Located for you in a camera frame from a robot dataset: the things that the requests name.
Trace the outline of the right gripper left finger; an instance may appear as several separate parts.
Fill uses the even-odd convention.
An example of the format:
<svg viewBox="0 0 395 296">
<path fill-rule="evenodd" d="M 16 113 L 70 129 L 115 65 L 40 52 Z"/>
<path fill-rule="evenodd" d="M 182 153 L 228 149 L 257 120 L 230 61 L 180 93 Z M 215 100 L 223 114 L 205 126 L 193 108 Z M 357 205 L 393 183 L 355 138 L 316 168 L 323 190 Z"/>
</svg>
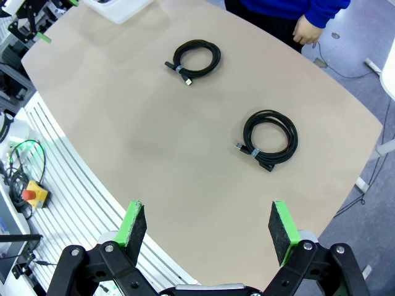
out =
<svg viewBox="0 0 395 296">
<path fill-rule="evenodd" d="M 146 230 L 144 205 L 131 202 L 113 239 L 91 250 L 80 245 L 63 249 L 47 294 L 94 295 L 101 282 L 113 281 L 122 295 L 155 295 L 136 267 Z"/>
</svg>

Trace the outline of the person's left hand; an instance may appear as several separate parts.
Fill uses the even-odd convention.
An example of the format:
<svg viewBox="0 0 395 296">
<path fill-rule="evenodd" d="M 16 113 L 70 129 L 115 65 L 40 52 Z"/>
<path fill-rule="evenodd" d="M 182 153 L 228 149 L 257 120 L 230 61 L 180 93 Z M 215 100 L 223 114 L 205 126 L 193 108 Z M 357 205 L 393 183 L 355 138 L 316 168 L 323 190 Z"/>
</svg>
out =
<svg viewBox="0 0 395 296">
<path fill-rule="evenodd" d="M 316 43 L 321 37 L 323 28 L 311 24 L 302 15 L 296 23 L 293 31 L 293 40 L 301 45 Z"/>
</svg>

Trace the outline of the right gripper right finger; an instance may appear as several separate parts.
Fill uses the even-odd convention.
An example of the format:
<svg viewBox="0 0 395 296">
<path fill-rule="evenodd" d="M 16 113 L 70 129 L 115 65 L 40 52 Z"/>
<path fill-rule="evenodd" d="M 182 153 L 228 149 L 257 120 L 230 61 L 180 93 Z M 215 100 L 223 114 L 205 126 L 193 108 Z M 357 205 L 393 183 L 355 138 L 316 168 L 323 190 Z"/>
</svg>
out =
<svg viewBox="0 0 395 296">
<path fill-rule="evenodd" d="M 284 201 L 272 202 L 268 230 L 280 269 L 262 295 L 294 295 L 305 279 L 315 281 L 323 295 L 370 295 L 351 247 L 326 249 L 302 238 Z"/>
</svg>

